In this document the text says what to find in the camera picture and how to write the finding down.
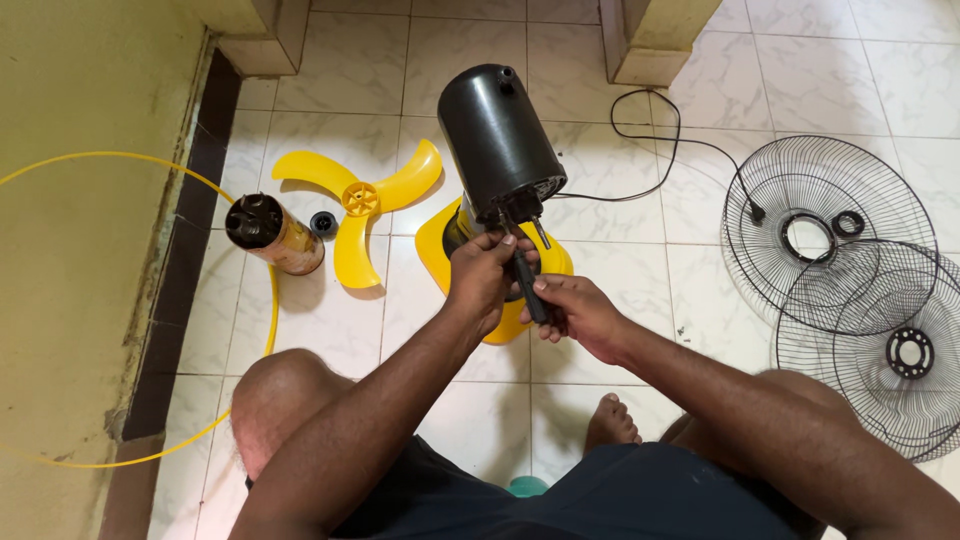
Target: green object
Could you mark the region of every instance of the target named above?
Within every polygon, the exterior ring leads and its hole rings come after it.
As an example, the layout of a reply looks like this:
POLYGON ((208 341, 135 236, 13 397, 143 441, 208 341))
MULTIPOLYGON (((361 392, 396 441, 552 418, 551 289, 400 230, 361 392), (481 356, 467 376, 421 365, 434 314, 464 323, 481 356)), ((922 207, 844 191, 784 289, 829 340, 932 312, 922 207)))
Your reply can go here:
POLYGON ((514 497, 526 498, 535 495, 543 495, 547 488, 546 482, 537 477, 516 477, 510 481, 507 491, 514 497))

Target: bare foot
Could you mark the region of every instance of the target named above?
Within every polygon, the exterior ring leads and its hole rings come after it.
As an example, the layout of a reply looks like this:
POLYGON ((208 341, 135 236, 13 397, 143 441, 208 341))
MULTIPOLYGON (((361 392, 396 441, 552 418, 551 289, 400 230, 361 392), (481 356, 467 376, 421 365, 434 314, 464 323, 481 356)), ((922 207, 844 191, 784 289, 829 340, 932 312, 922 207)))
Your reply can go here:
POLYGON ((604 444, 640 444, 641 442, 643 439, 636 434, 634 418, 627 414, 627 406, 620 403, 620 398, 614 393, 600 398, 600 405, 597 406, 587 426, 584 456, 604 444))

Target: power cord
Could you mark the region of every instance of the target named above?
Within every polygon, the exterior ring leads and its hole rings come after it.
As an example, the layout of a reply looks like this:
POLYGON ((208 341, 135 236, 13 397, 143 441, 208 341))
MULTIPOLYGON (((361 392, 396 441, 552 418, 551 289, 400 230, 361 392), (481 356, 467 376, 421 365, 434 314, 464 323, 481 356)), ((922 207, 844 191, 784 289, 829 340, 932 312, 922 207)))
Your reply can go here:
POLYGON ((719 146, 716 146, 715 144, 710 144, 709 142, 705 142, 705 141, 703 141, 703 140, 693 140, 693 139, 689 139, 689 138, 680 138, 680 129, 681 129, 682 123, 683 123, 683 122, 682 122, 681 115, 680 115, 680 109, 678 109, 677 106, 676 106, 672 101, 670 101, 669 98, 667 98, 666 96, 664 96, 663 94, 661 94, 661 93, 659 93, 659 92, 657 92, 657 91, 654 91, 654 90, 649 89, 649 88, 641 88, 641 89, 638 89, 638 90, 631 90, 631 91, 629 91, 629 92, 621 95, 620 97, 618 97, 618 98, 616 98, 615 100, 613 100, 612 105, 610 105, 610 125, 611 125, 611 127, 613 127, 613 130, 616 132, 617 135, 620 135, 620 136, 622 136, 622 137, 624 137, 624 138, 638 138, 638 139, 646 139, 646 140, 665 140, 665 141, 670 141, 670 142, 673 142, 673 143, 674 143, 674 144, 673 144, 673 153, 672 153, 671 156, 670 156, 670 164, 667 165, 667 167, 666 167, 666 172, 663 174, 663 178, 660 179, 660 182, 657 183, 657 185, 654 185, 654 186, 651 187, 650 189, 647 189, 646 191, 641 191, 640 193, 635 193, 634 195, 627 195, 627 196, 625 196, 625 197, 611 197, 611 198, 608 198, 608 197, 594 197, 593 195, 583 195, 583 194, 580 194, 580 193, 564 193, 564 192, 562 192, 562 191, 559 192, 559 193, 557 193, 556 195, 554 195, 554 197, 565 197, 565 198, 568 198, 568 199, 590 199, 591 201, 603 201, 603 202, 607 202, 607 203, 619 203, 619 202, 622 202, 622 201, 633 201, 634 199, 639 199, 640 197, 645 197, 645 196, 653 193, 654 191, 660 189, 660 187, 663 185, 663 183, 666 182, 666 179, 670 176, 670 171, 673 169, 673 164, 674 164, 674 162, 677 160, 677 146, 679 146, 679 143, 681 143, 681 142, 693 142, 693 143, 696 143, 696 144, 703 144, 704 146, 709 146, 710 148, 713 148, 713 149, 717 150, 718 152, 720 152, 721 154, 723 154, 724 156, 726 156, 727 159, 730 160, 731 163, 733 163, 733 169, 736 171, 736 172, 734 173, 734 175, 735 175, 736 178, 739 180, 740 188, 743 189, 743 194, 747 196, 747 201, 750 202, 750 212, 751 212, 751 216, 753 217, 754 223, 755 223, 755 224, 758 224, 758 225, 759 225, 760 223, 762 223, 763 218, 766 216, 767 212, 766 212, 763 208, 761 208, 760 205, 758 205, 757 203, 755 203, 753 199, 750 198, 750 193, 747 191, 747 186, 743 184, 743 178, 740 176, 740 165, 737 164, 737 162, 736 162, 736 160, 733 158, 733 156, 731 156, 731 155, 728 154, 723 148, 720 148, 719 146), (665 101, 665 102, 667 103, 667 105, 669 105, 671 108, 673 108, 673 111, 677 114, 677 135, 676 135, 676 136, 674 136, 674 137, 666 137, 666 136, 652 136, 652 135, 627 135, 627 134, 625 134, 625 133, 623 133, 623 132, 620 131, 620 128, 617 127, 616 122, 613 121, 613 111, 614 111, 614 109, 616 109, 616 104, 617 104, 617 103, 620 103, 620 100, 622 100, 623 98, 632 96, 632 95, 634 95, 634 94, 638 94, 638 93, 640 93, 640 92, 648 93, 648 94, 653 94, 653 95, 659 97, 661 100, 665 101))

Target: man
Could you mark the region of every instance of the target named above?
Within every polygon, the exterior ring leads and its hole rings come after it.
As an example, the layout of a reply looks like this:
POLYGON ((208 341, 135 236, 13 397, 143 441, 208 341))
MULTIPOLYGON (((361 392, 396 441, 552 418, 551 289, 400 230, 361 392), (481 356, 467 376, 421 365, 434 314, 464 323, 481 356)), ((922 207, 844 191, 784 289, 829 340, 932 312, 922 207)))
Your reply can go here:
POLYGON ((537 294, 555 307, 540 339, 576 339, 687 414, 660 442, 637 444, 608 394, 583 461, 529 499, 457 469, 413 433, 500 320, 516 245, 485 233, 454 252, 443 308, 357 383, 304 350, 251 368, 232 424, 252 489, 230 538, 805 538, 824 524, 857 539, 960 537, 960 503, 828 387, 689 351, 585 278, 540 276, 537 294))

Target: screwdriver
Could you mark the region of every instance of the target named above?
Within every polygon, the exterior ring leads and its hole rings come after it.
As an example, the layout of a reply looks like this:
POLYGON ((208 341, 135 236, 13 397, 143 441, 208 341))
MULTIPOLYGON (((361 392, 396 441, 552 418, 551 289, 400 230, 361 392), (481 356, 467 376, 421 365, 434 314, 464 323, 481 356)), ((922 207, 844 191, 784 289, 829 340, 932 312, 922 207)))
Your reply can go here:
MULTIPOLYGON (((503 225, 503 230, 507 234, 512 234, 509 223, 507 216, 501 209, 500 224, 503 225)), ((547 311, 545 302, 534 292, 534 282, 537 278, 534 276, 534 271, 530 269, 530 265, 527 264, 526 252, 520 249, 518 243, 514 250, 514 276, 516 276, 516 282, 520 285, 520 290, 523 291, 523 298, 527 301, 530 318, 538 325, 549 323, 550 312, 547 311)))

